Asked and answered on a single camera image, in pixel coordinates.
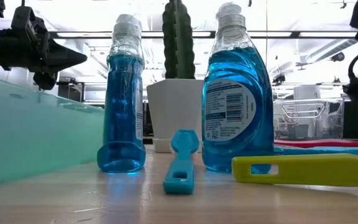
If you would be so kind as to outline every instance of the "teal plastic spoon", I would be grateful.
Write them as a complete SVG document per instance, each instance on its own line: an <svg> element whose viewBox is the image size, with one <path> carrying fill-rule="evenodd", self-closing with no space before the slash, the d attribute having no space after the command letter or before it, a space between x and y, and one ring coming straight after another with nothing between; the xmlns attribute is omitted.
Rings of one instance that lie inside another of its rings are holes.
<svg viewBox="0 0 358 224"><path fill-rule="evenodd" d="M163 187L167 194L192 194L194 191L194 164L191 154L198 150L200 141L194 130L178 130L171 140L177 152L165 176Z"/></svg>

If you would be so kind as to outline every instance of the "blue dish soap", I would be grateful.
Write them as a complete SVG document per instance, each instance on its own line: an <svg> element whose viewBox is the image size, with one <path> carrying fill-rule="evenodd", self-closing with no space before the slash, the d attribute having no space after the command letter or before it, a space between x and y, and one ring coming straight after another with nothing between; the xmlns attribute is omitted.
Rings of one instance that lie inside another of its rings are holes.
<svg viewBox="0 0 358 224"><path fill-rule="evenodd" d="M98 151L98 165L105 172L131 172L145 162L141 32L140 21L127 14L114 26L107 58L103 146Z"/></svg>
<svg viewBox="0 0 358 224"><path fill-rule="evenodd" d="M247 35L241 7L223 4L203 88L203 161L231 172L237 156L273 155L272 87L264 62ZM265 174L269 165L256 165Z"/></svg>

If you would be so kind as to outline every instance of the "white planter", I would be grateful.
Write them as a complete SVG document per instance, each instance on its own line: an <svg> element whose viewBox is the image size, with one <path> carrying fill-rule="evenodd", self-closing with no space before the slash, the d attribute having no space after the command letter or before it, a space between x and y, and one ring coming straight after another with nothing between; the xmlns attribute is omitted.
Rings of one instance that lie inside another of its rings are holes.
<svg viewBox="0 0 358 224"><path fill-rule="evenodd" d="M155 152L170 152L178 129L195 130L201 142L203 84L203 80L167 79L147 87Z"/></svg>

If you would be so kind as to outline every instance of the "wooden table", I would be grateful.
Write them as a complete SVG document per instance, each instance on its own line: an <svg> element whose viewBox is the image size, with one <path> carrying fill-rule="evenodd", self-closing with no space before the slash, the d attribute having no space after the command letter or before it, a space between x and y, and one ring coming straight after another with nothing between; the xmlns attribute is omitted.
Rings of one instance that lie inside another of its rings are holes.
<svg viewBox="0 0 358 224"><path fill-rule="evenodd" d="M195 159L193 195L165 195L171 154L105 174L95 163L0 185L0 224L358 224L358 188L240 184Z"/></svg>

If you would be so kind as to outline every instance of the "ceiling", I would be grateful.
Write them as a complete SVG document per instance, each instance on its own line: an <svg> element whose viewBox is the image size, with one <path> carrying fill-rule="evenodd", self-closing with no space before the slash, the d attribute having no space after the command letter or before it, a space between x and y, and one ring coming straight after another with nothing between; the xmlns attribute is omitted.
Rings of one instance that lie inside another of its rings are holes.
<svg viewBox="0 0 358 224"><path fill-rule="evenodd" d="M182 1L188 8L194 30L215 30L214 15L218 7L227 2ZM26 0L26 4L45 20L49 31L57 32L110 32L118 15L123 13L136 15L142 21L143 30L160 31L166 2L167 0ZM278 30L316 31L312 33L315 39L253 39L271 78L285 74L287 82L308 83L332 82L334 78L348 82L347 65L358 54L358 43L348 41L352 39L353 33L338 33L352 31L348 24L356 0L345 2L347 6L344 9L342 0L253 0L251 7L248 7L248 1L236 3L242 6L250 33L255 30L272 33ZM6 1L7 19L1 20L0 29L10 26L9 18L20 3L20 0ZM344 35L344 39L320 39L330 35ZM111 46L109 37L61 39L58 42L79 51L82 46L90 49L86 63L63 71L61 77L72 77L86 83L106 81L106 57ZM194 39L197 78L202 79L206 74L213 43L213 39ZM142 39L142 48L146 61L142 77L147 86L163 79L164 47L162 39ZM339 52L345 55L345 59L342 62L331 61L330 57Z"/></svg>

